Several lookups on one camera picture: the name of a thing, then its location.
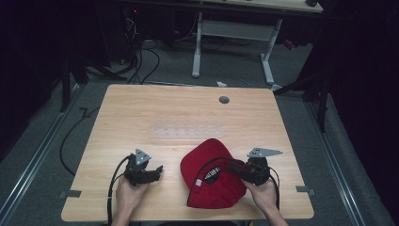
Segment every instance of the wooden table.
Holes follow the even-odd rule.
[[[221,96],[230,101],[220,103]],[[132,220],[264,218],[249,191],[232,208],[186,206],[188,188],[180,162],[207,136],[218,138],[234,158],[244,161],[254,147],[283,151],[267,158],[280,177],[280,211],[285,218],[313,216],[308,194],[296,191],[304,182],[271,90],[111,85],[71,187],[81,195],[67,198],[62,218],[106,220],[112,174],[122,158],[136,148],[152,156],[147,170],[163,165],[164,171],[150,186]],[[116,199],[113,202],[115,211]]]

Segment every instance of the cap logo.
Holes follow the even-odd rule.
[[[206,174],[205,177],[203,178],[203,181],[212,184],[217,180],[217,177],[219,177],[220,174],[220,167],[217,166],[211,170],[209,170]]]

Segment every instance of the baseball cap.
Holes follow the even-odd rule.
[[[215,138],[203,141],[182,159],[180,170],[190,189],[187,206],[229,208],[246,194],[247,188],[235,172],[227,170],[228,164],[242,166],[244,162],[234,159]]]

